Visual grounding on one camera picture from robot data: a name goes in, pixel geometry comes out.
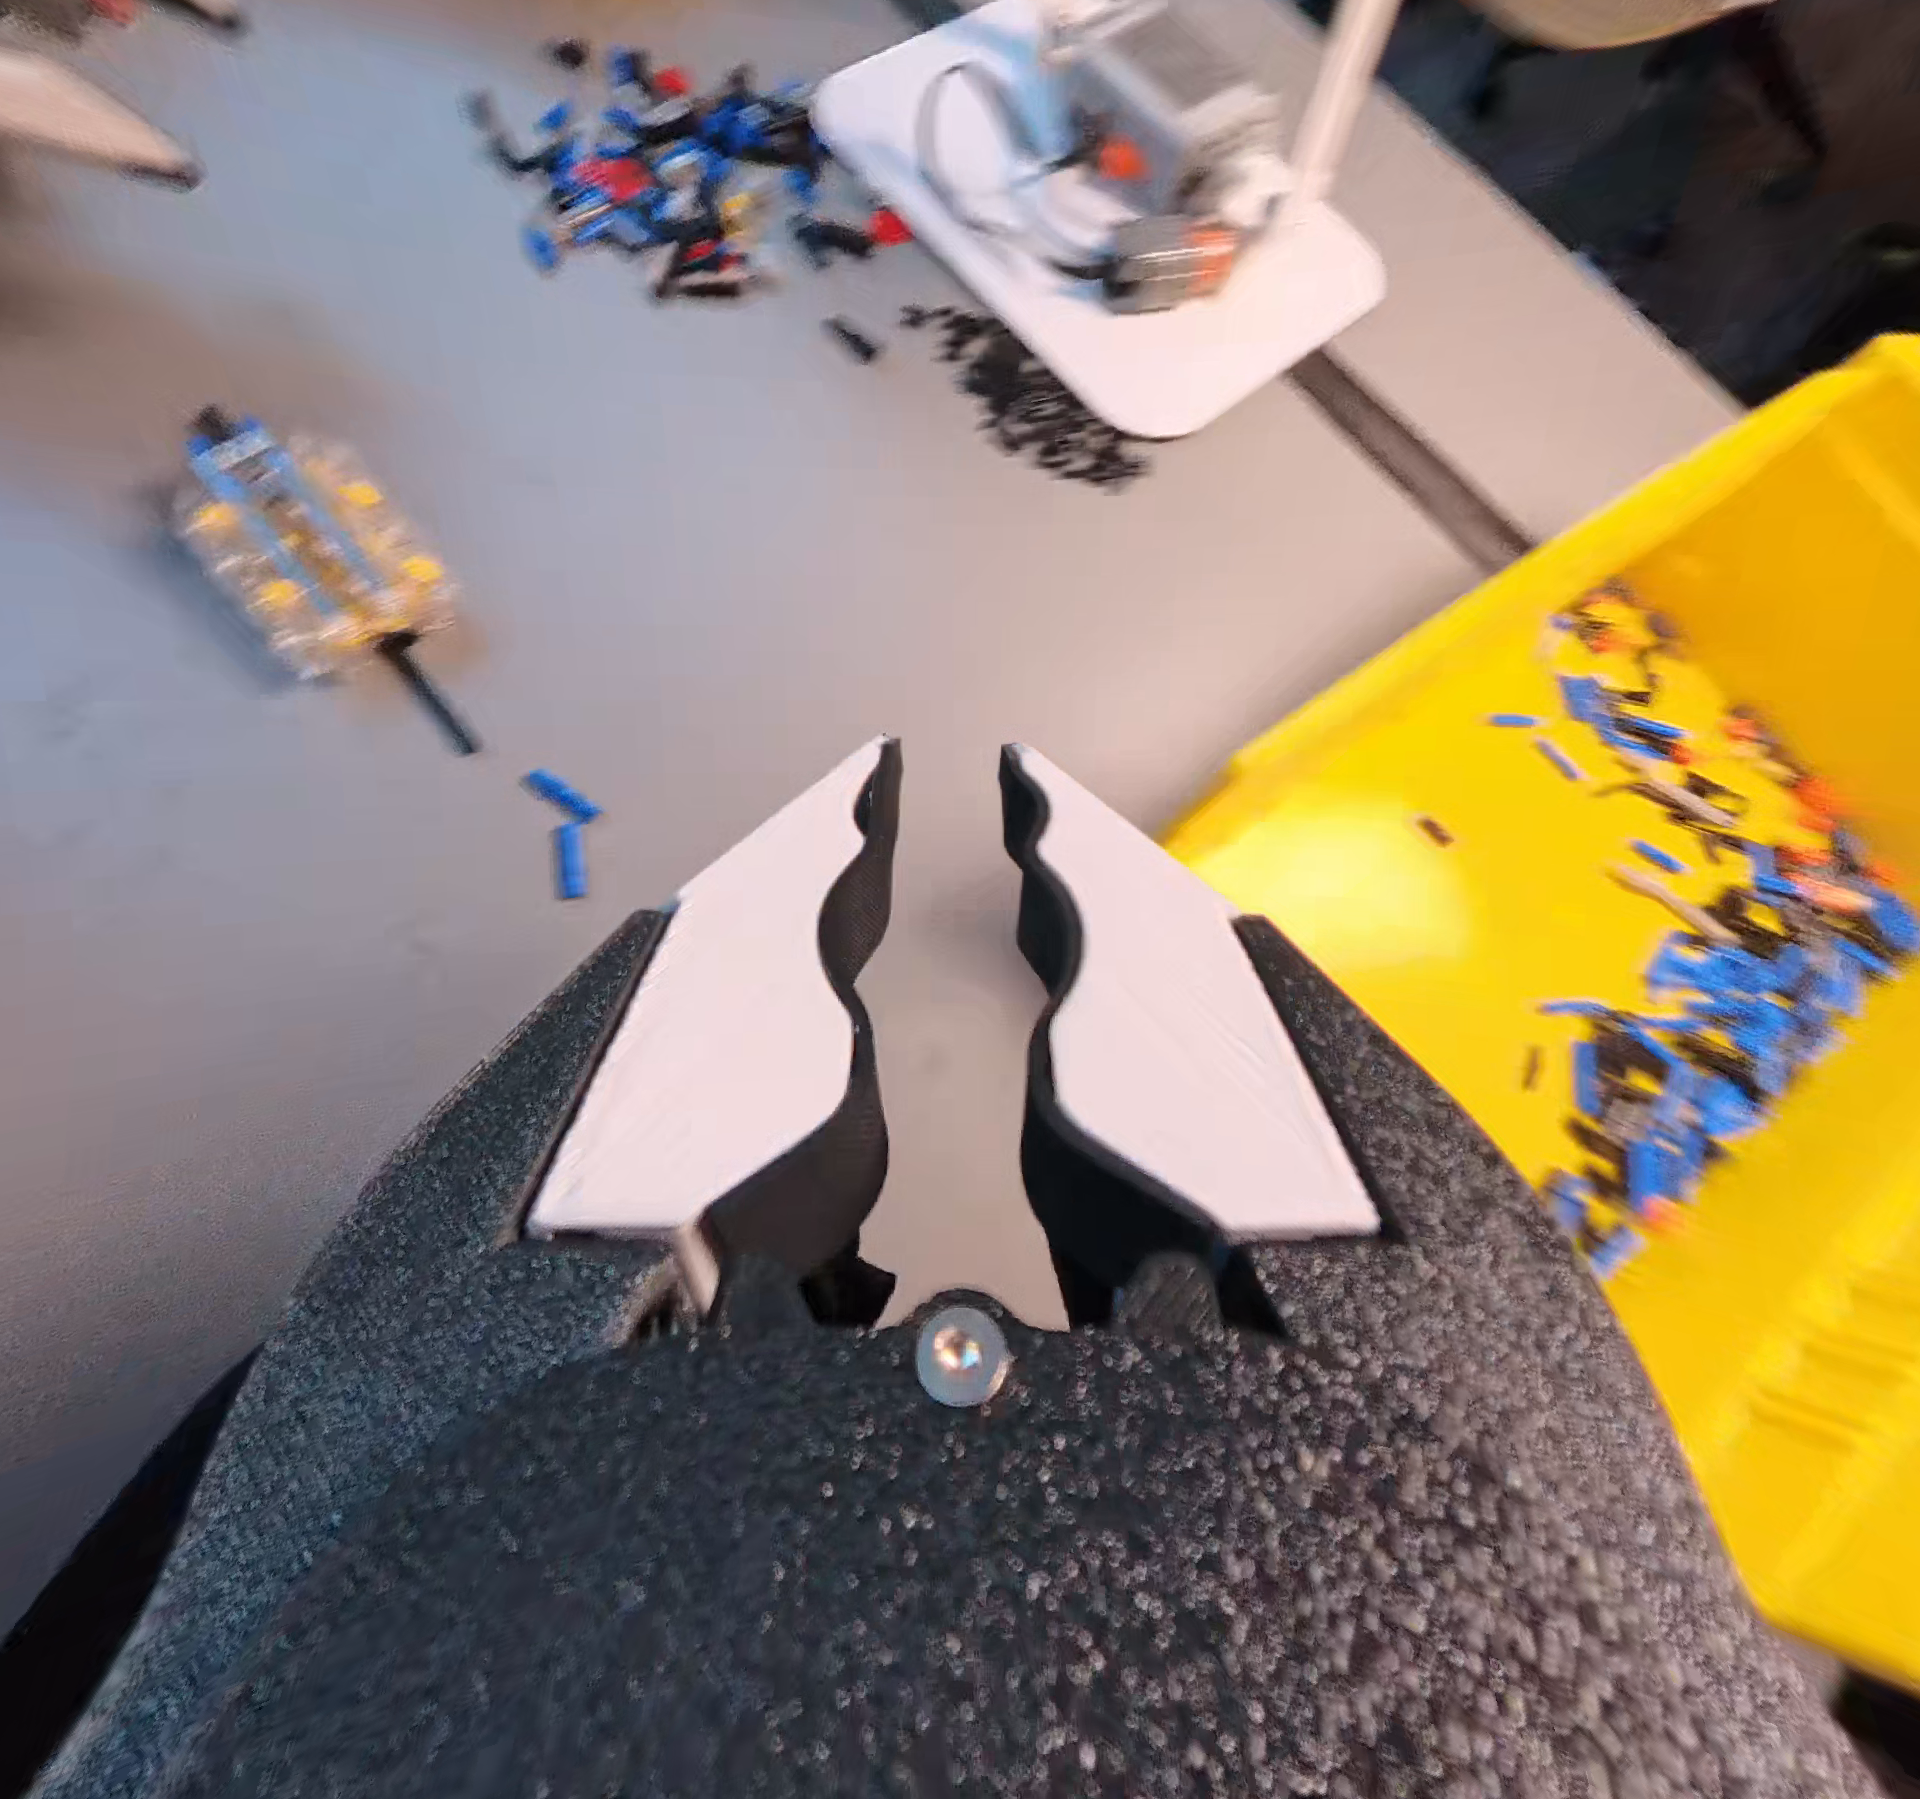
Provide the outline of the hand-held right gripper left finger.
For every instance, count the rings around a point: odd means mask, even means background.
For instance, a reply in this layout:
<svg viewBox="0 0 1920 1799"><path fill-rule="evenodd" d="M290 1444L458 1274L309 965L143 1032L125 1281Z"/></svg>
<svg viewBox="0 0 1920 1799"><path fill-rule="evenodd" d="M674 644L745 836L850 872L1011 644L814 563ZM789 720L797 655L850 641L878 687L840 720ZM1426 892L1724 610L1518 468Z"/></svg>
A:
<svg viewBox="0 0 1920 1799"><path fill-rule="evenodd" d="M888 1169L876 1039L857 993L888 926L901 750L871 738L657 917L531 1185L533 1243L635 1241L699 1309L767 1260L876 1316L860 1260Z"/></svg>

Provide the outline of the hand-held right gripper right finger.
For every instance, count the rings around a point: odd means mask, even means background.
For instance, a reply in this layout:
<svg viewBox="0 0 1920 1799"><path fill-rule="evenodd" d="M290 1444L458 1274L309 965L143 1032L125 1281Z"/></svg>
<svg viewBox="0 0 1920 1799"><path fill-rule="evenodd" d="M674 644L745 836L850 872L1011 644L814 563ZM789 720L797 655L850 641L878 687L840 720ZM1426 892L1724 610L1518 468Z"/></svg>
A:
<svg viewBox="0 0 1920 1799"><path fill-rule="evenodd" d="M1033 746L998 750L996 791L1042 996L1020 1182L1068 1326L1175 1257L1229 1326L1275 1327L1254 1250L1380 1241L1380 1199L1254 965L1266 928Z"/></svg>

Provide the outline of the yellow corrugated box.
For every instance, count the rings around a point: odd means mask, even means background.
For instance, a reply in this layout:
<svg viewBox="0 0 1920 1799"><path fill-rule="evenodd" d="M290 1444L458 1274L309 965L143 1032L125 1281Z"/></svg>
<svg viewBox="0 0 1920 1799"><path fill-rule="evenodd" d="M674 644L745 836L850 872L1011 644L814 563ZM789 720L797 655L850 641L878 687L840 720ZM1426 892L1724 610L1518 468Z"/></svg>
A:
<svg viewBox="0 0 1920 1799"><path fill-rule="evenodd" d="M1287 932L1538 1191L1518 973L1470 816L1523 641L1623 576L1781 705L1917 892L1917 359L1883 336L1469 592L1244 748L1170 850ZM1599 1281L1760 1607L1917 1671L1917 973Z"/></svg>

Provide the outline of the clear toy brick engine model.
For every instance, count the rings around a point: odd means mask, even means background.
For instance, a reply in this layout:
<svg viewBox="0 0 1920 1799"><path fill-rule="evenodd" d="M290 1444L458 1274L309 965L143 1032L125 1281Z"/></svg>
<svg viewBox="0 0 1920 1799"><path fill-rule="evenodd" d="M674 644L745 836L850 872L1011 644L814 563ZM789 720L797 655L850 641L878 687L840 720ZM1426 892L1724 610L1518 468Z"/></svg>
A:
<svg viewBox="0 0 1920 1799"><path fill-rule="evenodd" d="M389 669L452 752L478 736L419 667L454 623L456 591L358 458L204 406L183 439L161 529L275 667L303 683Z"/></svg>

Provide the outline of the grey desk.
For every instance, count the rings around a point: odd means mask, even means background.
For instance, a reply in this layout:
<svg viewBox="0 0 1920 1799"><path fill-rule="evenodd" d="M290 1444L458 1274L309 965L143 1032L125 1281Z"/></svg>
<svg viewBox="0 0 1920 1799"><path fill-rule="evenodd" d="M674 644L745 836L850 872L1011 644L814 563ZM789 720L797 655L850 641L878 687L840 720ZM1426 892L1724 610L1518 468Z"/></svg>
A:
<svg viewBox="0 0 1920 1799"><path fill-rule="evenodd" d="M994 448L899 307L916 248L737 305L621 262L540 279L463 101L540 46L814 79L887 0L243 0L84 62L196 192L4 169L4 1625L277 1312L392 1145L632 911L876 733L899 902L862 980L899 1304L1058 1316L1014 1167L1037 993L994 756L1141 827L1465 592L1447 539L1287 381L1128 490ZM857 365L845 315L882 348ZM187 417L352 445L460 591L427 669L277 679L160 524ZM556 899L589 795L587 898Z"/></svg>

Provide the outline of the pile of mixed toy parts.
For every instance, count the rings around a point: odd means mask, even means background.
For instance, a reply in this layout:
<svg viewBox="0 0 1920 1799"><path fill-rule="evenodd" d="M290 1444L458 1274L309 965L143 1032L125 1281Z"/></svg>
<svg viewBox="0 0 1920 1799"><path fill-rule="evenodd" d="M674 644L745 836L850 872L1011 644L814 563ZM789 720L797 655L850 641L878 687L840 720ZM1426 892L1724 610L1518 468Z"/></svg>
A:
<svg viewBox="0 0 1920 1799"><path fill-rule="evenodd" d="M515 136L491 94L463 101L483 157L525 184L525 262L553 277L581 256L639 269L659 302L737 300L803 269L907 246L904 214L848 173L814 118L814 86L740 65L694 83L635 46L556 40L573 94Z"/></svg>

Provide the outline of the pile of small black pins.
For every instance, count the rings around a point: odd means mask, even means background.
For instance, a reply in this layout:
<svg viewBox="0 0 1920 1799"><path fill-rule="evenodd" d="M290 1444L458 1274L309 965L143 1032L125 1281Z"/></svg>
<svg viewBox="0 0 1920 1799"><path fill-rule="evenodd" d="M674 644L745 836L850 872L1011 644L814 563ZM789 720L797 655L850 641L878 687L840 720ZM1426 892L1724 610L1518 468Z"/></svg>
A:
<svg viewBox="0 0 1920 1799"><path fill-rule="evenodd" d="M1092 413L998 318L909 304L899 329L930 340L1003 456L1094 490L1123 490L1149 473L1147 442Z"/></svg>

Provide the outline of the white tray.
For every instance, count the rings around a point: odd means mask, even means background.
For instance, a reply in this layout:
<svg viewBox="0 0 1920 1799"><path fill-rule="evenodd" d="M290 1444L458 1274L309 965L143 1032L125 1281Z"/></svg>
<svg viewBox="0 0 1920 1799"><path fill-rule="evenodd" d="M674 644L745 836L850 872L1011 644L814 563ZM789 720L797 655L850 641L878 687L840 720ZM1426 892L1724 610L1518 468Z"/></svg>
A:
<svg viewBox="0 0 1920 1799"><path fill-rule="evenodd" d="M814 87L816 125L840 165L904 214L927 256L1122 434L1197 434L1384 302L1381 253L1320 203L1256 236L1210 300L1152 315L1110 311L1094 285L1054 273L1040 250L1101 250L1123 203L1081 174L1040 179L976 83L940 89L930 142L946 187L927 183L917 114L927 89L961 65L1003 83L1029 127L1059 136L1029 0L986 0L841 67Z"/></svg>

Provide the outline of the grey battery box orange switch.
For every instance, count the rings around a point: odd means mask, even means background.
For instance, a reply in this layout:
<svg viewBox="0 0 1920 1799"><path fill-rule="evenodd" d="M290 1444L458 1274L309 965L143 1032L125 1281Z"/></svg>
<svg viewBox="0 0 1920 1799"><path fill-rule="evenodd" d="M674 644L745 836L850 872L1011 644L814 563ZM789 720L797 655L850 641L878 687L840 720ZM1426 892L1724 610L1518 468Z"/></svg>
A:
<svg viewBox="0 0 1920 1799"><path fill-rule="evenodd" d="M1279 155L1279 101L1165 3L1077 18L1054 62L1072 161L1152 211L1198 205Z"/></svg>

